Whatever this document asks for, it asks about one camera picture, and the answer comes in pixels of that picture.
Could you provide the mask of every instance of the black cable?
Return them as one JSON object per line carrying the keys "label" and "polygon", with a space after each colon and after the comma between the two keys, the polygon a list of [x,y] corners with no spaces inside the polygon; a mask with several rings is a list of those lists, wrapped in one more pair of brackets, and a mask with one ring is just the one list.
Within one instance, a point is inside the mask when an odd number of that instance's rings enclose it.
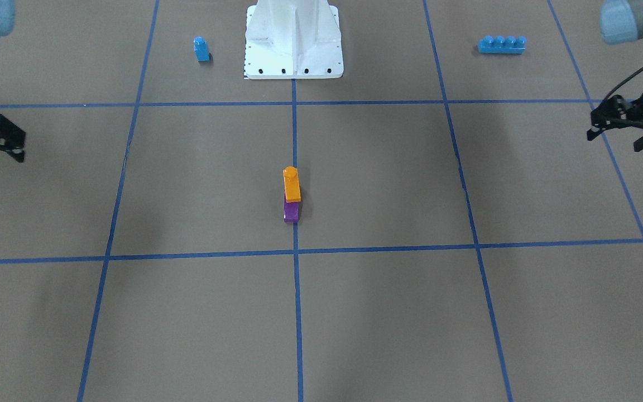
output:
{"label": "black cable", "polygon": [[612,96],[612,94],[614,94],[614,93],[615,93],[615,91],[617,91],[617,90],[618,90],[622,85],[627,84],[627,82],[629,82],[632,78],[634,78],[634,77],[638,76],[639,74],[641,74],[641,72],[643,72],[643,67],[641,67],[641,69],[638,69],[637,71],[635,71],[635,73],[633,73],[632,75],[628,76],[628,77],[627,77],[625,80],[623,80],[622,82],[618,83],[616,87],[612,88],[612,90],[610,91],[610,93],[609,93],[609,94],[607,94],[607,96],[605,96],[605,97],[604,97],[604,99],[602,100],[602,102],[607,101],[607,99],[609,99],[609,98],[610,98],[610,96]]}

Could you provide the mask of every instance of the orange lego brick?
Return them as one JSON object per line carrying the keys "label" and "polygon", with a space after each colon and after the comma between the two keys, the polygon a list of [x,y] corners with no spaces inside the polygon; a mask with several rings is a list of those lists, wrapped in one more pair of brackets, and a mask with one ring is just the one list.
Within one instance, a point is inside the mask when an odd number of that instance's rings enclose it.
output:
{"label": "orange lego brick", "polygon": [[299,172],[294,166],[287,166],[282,171],[284,175],[284,196],[288,203],[301,201],[301,190],[299,189]]}

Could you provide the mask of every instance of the grid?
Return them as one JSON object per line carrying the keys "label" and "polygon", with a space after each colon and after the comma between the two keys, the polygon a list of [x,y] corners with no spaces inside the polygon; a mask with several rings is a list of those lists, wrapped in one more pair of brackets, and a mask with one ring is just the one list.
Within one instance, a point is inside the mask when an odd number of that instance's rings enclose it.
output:
{"label": "grid", "polygon": [[[151,44],[153,42],[153,35],[156,27],[156,18],[158,15],[160,0],[156,0],[153,8],[152,20],[150,23],[150,32],[148,33],[145,56],[143,57],[142,67],[140,71],[140,81],[138,81],[138,89],[135,102],[130,103],[88,103],[88,104],[0,104],[2,109],[44,109],[44,108],[81,108],[81,107],[133,107],[133,115],[128,130],[127,144],[125,153],[123,155],[123,163],[118,181],[117,194],[115,198],[114,210],[110,224],[110,234],[105,248],[105,254],[96,256],[81,256],[81,257],[41,257],[41,258],[5,258],[0,259],[2,264],[28,264],[28,263],[53,263],[53,262],[102,262],[102,273],[100,273],[99,289],[97,293],[96,304],[94,308],[94,315],[91,323],[89,333],[89,341],[83,369],[81,372],[81,382],[78,392],[78,400],[84,400],[84,392],[86,389],[87,375],[89,371],[89,364],[91,362],[92,350],[94,348],[94,340],[96,336],[96,328],[98,317],[100,313],[100,303],[102,302],[105,277],[110,261],[122,260],[167,260],[167,259],[184,259],[184,258],[220,258],[220,257],[243,257],[243,256],[261,256],[261,255],[291,255],[294,258],[294,285],[295,285],[295,307],[296,307],[296,356],[297,356],[297,386],[299,402],[304,400],[304,382],[303,382],[303,347],[301,341],[302,322],[301,322],[301,290],[300,290],[300,275],[299,275],[299,255],[308,254],[330,254],[330,253],[360,253],[360,252],[401,252],[401,251],[421,251],[421,250],[475,250],[477,255],[477,263],[482,277],[484,293],[487,302],[488,313],[492,324],[493,336],[495,337],[495,344],[497,348],[498,360],[500,361],[500,368],[502,370],[503,381],[505,382],[505,390],[507,392],[507,399],[512,401],[513,394],[511,391],[511,381],[508,377],[507,368],[505,365],[505,357],[503,356],[502,340],[500,331],[498,331],[497,322],[495,319],[495,311],[493,310],[493,300],[490,291],[490,285],[485,273],[483,262],[482,250],[496,249],[496,248],[513,248],[513,247],[567,247],[567,246],[582,246],[582,245],[625,245],[625,244],[643,244],[643,223],[641,222],[640,215],[635,207],[632,199],[632,194],[628,189],[625,179],[623,178],[620,166],[615,159],[614,152],[605,134],[602,134],[602,141],[604,142],[607,153],[612,160],[612,165],[615,168],[618,179],[622,185],[623,193],[627,199],[628,205],[631,208],[632,214],[635,217],[636,225],[640,230],[640,238],[625,238],[625,239],[596,239],[596,240],[569,240],[569,241],[546,241],[546,242],[504,242],[504,243],[481,243],[478,240],[478,234],[475,227],[473,217],[473,208],[471,205],[470,194],[466,186],[465,176],[463,172],[462,156],[459,152],[457,145],[452,113],[449,105],[451,104],[483,104],[483,103],[579,103],[585,102],[592,108],[599,99],[592,99],[589,95],[589,90],[585,84],[582,72],[577,64],[572,48],[567,40],[562,23],[554,10],[551,0],[546,0],[547,7],[554,17],[557,30],[564,41],[567,53],[572,61],[574,69],[577,74],[577,79],[582,85],[582,89],[586,95],[586,99],[471,99],[471,100],[455,100],[448,99],[444,85],[444,78],[442,72],[442,56],[439,56],[433,34],[433,26],[429,14],[429,9],[426,0],[422,0],[425,18],[431,42],[431,51],[434,56],[438,80],[441,88],[441,99],[436,100],[413,100],[413,99],[400,99],[400,100],[386,100],[386,101],[298,101],[296,95],[296,81],[291,80],[291,101],[290,102],[141,102],[141,94],[143,85],[145,84],[146,67],[148,64],[148,57],[150,56]],[[297,107],[298,106],[314,106],[314,105],[352,105],[352,104],[442,104],[444,106],[447,123],[450,130],[451,140],[455,157],[457,158],[458,174],[465,193],[465,200],[467,204],[467,213],[470,229],[472,231],[473,242],[469,244],[453,244],[453,245],[413,245],[413,246],[397,246],[397,247],[336,247],[336,248],[300,248],[299,247],[299,231],[295,223],[293,226],[293,248],[285,250],[240,250],[240,251],[227,251],[227,252],[190,252],[190,253],[171,253],[171,254],[145,254],[145,255],[115,255],[112,254],[112,244],[114,242],[116,224],[118,218],[118,209],[123,194],[123,188],[126,178],[127,160],[130,153],[133,137],[135,136],[136,120],[138,117],[138,110],[141,107],[206,107],[206,106],[290,106],[291,107],[291,125],[292,125],[292,160],[293,165],[297,165]]]}

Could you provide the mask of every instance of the blue stud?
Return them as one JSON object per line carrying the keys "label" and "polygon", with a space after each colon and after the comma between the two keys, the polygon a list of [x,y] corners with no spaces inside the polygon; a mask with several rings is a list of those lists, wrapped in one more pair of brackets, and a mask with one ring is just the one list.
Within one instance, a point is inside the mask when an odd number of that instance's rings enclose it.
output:
{"label": "blue stud", "polygon": [[197,61],[210,61],[210,52],[207,50],[207,42],[205,39],[203,39],[202,36],[198,36],[193,39],[192,43]]}
{"label": "blue stud", "polygon": [[515,39],[514,36],[503,38],[498,36],[493,39],[492,36],[485,36],[478,42],[478,51],[480,53],[496,53],[496,54],[522,54],[525,51],[525,44],[527,39],[520,36]]}

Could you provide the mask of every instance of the gray surface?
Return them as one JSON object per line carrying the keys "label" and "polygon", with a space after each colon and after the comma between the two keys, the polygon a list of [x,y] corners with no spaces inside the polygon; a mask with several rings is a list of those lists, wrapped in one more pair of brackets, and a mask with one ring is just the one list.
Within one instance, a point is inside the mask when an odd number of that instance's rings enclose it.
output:
{"label": "gray surface", "polygon": [[291,257],[113,262],[87,400],[293,400]]}
{"label": "gray surface", "polygon": [[473,250],[299,264],[305,400],[505,400]]}
{"label": "gray surface", "polygon": [[[292,84],[241,78],[250,4],[161,0],[141,101],[222,106],[135,108],[153,0],[17,3],[0,104],[24,105],[0,112],[28,140],[23,164],[0,153],[0,400],[76,399],[102,267],[85,401],[289,402],[298,375],[307,402],[508,400],[486,291],[514,400],[643,400],[641,232],[604,143],[584,140],[589,104],[548,3],[428,0],[449,99],[569,99],[451,103],[451,130],[443,104],[345,102],[442,99],[422,0],[336,2],[346,74],[296,85],[301,102],[341,101],[296,107],[297,244],[281,219]],[[602,43],[600,0],[552,4],[592,97],[643,65],[643,41]],[[528,50],[480,56],[487,34]],[[248,101],[286,104],[225,104]],[[125,105],[58,105],[84,102]],[[479,242],[509,243],[483,246],[488,289],[472,248],[355,248],[472,247],[451,132]],[[643,223],[637,136],[609,134]],[[222,254],[190,254],[205,252]],[[81,256],[99,261],[46,259]]]}
{"label": "gray surface", "polygon": [[643,245],[483,254],[516,400],[643,400]]}
{"label": "gray surface", "polygon": [[75,400],[100,262],[0,266],[0,400]]}

